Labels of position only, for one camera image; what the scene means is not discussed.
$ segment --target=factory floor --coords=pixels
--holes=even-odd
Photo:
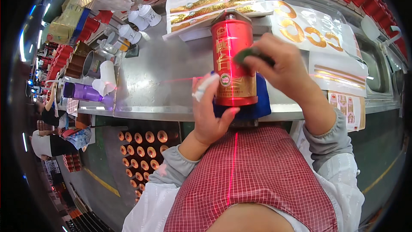
[[[130,126],[132,119],[96,116],[96,126]],[[291,122],[285,122],[290,129]],[[193,129],[193,123],[182,124],[182,136]],[[103,128],[96,128],[96,143],[80,152],[83,170],[68,173],[62,157],[57,161],[67,184],[72,183],[83,201],[114,231],[120,232],[124,218],[131,210],[120,198],[109,169],[103,142]],[[365,195],[361,223],[371,218],[388,200],[404,165],[402,154],[402,119],[398,110],[368,114],[366,128],[349,133],[353,152],[361,173],[358,187]]]

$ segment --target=green sponge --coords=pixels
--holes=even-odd
[[[250,56],[250,55],[262,59],[271,67],[275,65],[275,61],[270,56],[263,54],[260,51],[260,49],[258,49],[257,47],[250,47],[250,48],[242,49],[234,56],[233,59],[236,63],[244,65],[243,61],[245,60],[245,57]]]

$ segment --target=blue cloth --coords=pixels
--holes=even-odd
[[[257,119],[271,113],[266,81],[259,73],[256,73],[256,92],[258,96],[257,103],[253,105],[241,106],[240,111],[236,114],[235,120]],[[229,107],[216,105],[213,102],[213,110],[216,117],[222,117],[222,114],[227,108]]]
[[[90,142],[90,139],[91,139],[90,127],[80,130],[77,133],[74,133],[65,138],[66,141],[69,141],[78,150],[85,147]]]

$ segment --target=fluorescent light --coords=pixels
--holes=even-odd
[[[26,152],[27,152],[26,137],[24,136],[24,133],[23,133],[23,142],[24,142],[24,149],[25,149]]]
[[[34,8],[36,8],[36,5],[34,5],[34,6],[33,6],[33,8],[31,9],[31,11],[30,11],[30,14],[29,14],[29,15],[31,15],[31,14],[33,13]]]
[[[37,42],[37,49],[40,49],[40,42],[42,40],[43,30],[39,30],[39,41]]]
[[[19,44],[19,46],[20,46],[20,58],[21,58],[21,61],[22,61],[22,62],[26,62],[27,60],[26,60],[26,58],[24,57],[23,31],[21,32],[21,35],[20,35],[20,44]]]
[[[50,3],[49,3],[49,4],[47,4],[47,6],[46,6],[46,10],[44,11],[44,14],[43,14],[43,17],[46,15],[47,11],[49,10],[49,7],[50,7]]]

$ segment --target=green floor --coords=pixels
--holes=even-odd
[[[132,119],[96,116],[96,126],[133,126],[133,122]],[[290,130],[291,123],[284,122],[286,130]],[[182,136],[185,137],[193,128],[193,122],[182,123]],[[366,129],[352,132],[349,136],[352,138],[353,152],[361,170],[358,187],[363,191],[399,156],[402,145],[402,119],[398,117],[398,110],[369,114],[366,118]],[[107,164],[102,128],[96,128],[96,143],[89,145],[87,151],[81,153],[81,158],[85,167],[113,188],[117,188]],[[401,156],[387,174],[365,194],[361,221],[372,215],[389,198],[402,166]]]

